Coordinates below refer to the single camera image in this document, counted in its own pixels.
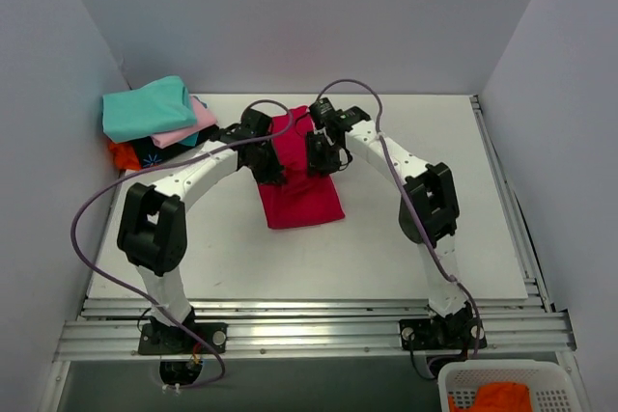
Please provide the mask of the red t-shirt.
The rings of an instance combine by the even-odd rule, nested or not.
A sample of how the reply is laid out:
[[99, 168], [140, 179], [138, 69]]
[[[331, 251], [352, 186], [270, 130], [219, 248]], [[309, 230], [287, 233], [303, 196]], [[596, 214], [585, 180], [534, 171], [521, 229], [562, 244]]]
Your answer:
[[298, 106], [291, 113], [293, 126], [273, 140], [285, 182], [258, 186], [267, 226], [272, 230], [319, 226], [345, 218], [332, 179], [308, 175], [304, 136], [313, 130], [308, 107]]

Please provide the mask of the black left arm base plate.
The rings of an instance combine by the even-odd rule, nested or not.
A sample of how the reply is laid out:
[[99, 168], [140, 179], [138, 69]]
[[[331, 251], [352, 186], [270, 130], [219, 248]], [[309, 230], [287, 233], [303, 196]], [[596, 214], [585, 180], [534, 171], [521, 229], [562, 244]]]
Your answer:
[[[189, 326], [193, 333], [219, 354], [226, 351], [227, 328], [225, 323], [219, 322], [197, 322]], [[168, 326], [157, 320], [152, 320], [140, 327], [137, 353], [144, 356], [209, 354], [193, 337], [178, 326]]]

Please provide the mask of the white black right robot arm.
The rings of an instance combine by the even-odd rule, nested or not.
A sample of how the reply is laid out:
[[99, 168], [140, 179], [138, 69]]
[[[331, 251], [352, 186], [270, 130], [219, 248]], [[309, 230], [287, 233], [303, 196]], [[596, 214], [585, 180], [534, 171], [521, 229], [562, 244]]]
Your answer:
[[[307, 117], [314, 127], [305, 134], [309, 175], [333, 174], [360, 157], [399, 190], [398, 223], [418, 246], [429, 308], [437, 315], [428, 325], [432, 341], [448, 347], [464, 336], [480, 340], [478, 306], [459, 277], [455, 233], [460, 208], [450, 168], [413, 155], [358, 107], [324, 114], [311, 109]], [[466, 328], [458, 316], [465, 318]]]

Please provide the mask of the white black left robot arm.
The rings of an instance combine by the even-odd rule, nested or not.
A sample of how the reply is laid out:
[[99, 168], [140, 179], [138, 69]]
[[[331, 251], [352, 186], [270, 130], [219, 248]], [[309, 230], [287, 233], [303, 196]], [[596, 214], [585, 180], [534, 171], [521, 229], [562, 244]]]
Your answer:
[[180, 263], [187, 249], [186, 213], [211, 188], [245, 167], [259, 183], [285, 181], [270, 137], [273, 118], [254, 109], [216, 131], [199, 151], [166, 177], [127, 190], [117, 238], [154, 300], [151, 325], [173, 353], [194, 344], [194, 310], [183, 287]]

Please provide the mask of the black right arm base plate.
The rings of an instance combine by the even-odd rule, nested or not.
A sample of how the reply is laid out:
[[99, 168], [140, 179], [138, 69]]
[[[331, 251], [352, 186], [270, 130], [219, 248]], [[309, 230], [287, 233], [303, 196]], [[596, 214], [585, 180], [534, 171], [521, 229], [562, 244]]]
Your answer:
[[404, 350], [472, 350], [475, 332], [472, 321], [436, 318], [400, 319], [398, 321]]

